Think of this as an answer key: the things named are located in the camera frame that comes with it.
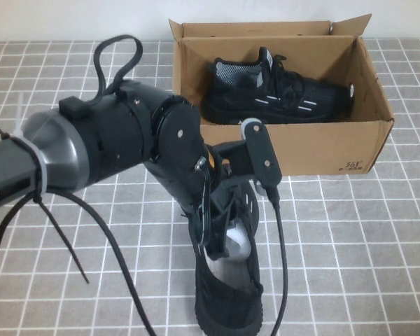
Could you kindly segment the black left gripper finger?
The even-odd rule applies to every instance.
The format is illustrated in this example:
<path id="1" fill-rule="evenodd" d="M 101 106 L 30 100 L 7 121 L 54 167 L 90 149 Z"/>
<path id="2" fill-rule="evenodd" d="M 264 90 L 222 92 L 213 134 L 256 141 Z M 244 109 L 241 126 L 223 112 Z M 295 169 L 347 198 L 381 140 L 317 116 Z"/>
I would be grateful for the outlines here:
<path id="1" fill-rule="evenodd" d="M 230 206 L 230 220 L 238 219 L 242 224 L 246 224 L 246 196 L 245 189 L 247 180 L 235 181 L 230 183 L 230 190 L 232 191 L 232 205 Z"/>
<path id="2" fill-rule="evenodd" d="M 222 198 L 210 198 L 204 208 L 206 233 L 204 234 L 204 246 L 208 257 L 216 261 L 228 256 L 226 249 L 226 234 L 230 222 L 233 196 L 231 195 L 225 204 Z"/>

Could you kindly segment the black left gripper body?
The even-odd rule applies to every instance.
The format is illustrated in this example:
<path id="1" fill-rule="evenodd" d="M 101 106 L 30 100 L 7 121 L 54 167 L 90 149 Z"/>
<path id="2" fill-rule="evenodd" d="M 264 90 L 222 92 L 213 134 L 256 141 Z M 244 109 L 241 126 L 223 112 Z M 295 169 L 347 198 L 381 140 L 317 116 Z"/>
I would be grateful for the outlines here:
<path id="1" fill-rule="evenodd" d="M 173 157 L 166 155 L 150 161 L 150 173 L 179 203 L 186 215 L 202 213 L 203 196 L 209 195 L 212 216 L 223 214 L 231 207 L 235 188 L 228 183 L 230 165 L 228 150 L 238 141 L 206 145 L 205 151 L 175 150 Z"/>

